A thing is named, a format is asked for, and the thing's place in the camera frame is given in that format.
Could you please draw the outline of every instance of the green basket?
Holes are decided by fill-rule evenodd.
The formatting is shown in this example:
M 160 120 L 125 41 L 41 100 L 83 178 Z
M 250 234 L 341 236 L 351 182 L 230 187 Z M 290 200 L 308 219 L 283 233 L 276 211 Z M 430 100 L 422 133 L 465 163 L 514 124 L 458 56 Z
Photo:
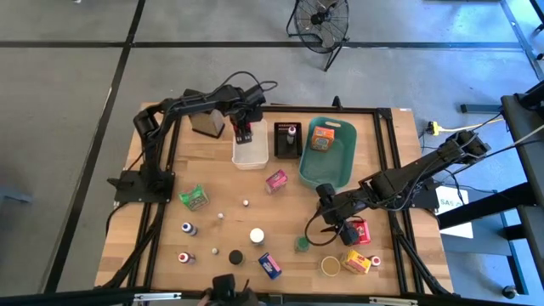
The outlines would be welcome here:
M 310 148 L 315 127 L 334 129 L 334 142 L 327 152 Z M 298 168 L 300 179 L 313 189 L 324 183 L 342 188 L 351 178 L 356 143 L 357 130 L 351 123 L 321 116 L 312 119 Z

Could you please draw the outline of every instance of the black lid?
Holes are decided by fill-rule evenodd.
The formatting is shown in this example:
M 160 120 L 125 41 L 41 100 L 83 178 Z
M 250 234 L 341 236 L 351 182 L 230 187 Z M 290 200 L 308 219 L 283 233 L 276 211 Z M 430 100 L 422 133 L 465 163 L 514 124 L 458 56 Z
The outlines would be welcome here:
M 229 254 L 229 261 L 231 264 L 241 264 L 243 260 L 244 255 L 238 250 L 234 250 Z

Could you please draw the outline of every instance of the small green container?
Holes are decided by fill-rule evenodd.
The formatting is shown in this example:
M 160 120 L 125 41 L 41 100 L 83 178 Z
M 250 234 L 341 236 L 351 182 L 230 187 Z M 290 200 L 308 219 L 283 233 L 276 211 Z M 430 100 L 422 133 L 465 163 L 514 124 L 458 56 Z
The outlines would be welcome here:
M 307 252 L 309 250 L 308 239 L 304 236 L 295 239 L 295 252 Z
M 334 129 L 334 142 L 327 152 L 310 148 L 315 127 Z M 342 188 L 351 178 L 356 143 L 357 130 L 351 123 L 322 116 L 312 119 L 298 168 L 300 179 L 312 189 L 325 183 Z
M 191 191 L 180 192 L 179 199 L 193 212 L 210 202 L 204 188 L 199 184 Z

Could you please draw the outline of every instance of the black fan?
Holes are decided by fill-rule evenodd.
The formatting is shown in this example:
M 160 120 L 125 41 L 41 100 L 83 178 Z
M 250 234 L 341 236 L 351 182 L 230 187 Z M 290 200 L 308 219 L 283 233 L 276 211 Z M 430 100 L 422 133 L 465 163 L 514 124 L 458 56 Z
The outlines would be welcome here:
M 289 32 L 295 18 L 297 33 Z M 348 41 L 348 0 L 297 0 L 286 31 L 289 37 L 298 36 L 304 46 L 319 54 L 331 54 L 326 63 L 329 69 L 334 59 Z

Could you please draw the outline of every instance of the brown cup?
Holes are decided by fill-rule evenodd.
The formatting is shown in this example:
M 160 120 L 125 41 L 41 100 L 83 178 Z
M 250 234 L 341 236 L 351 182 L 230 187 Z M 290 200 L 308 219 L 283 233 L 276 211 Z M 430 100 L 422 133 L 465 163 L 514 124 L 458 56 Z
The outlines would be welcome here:
M 327 276 L 336 276 L 340 273 L 340 262 L 333 256 L 327 256 L 321 260 L 321 272 Z

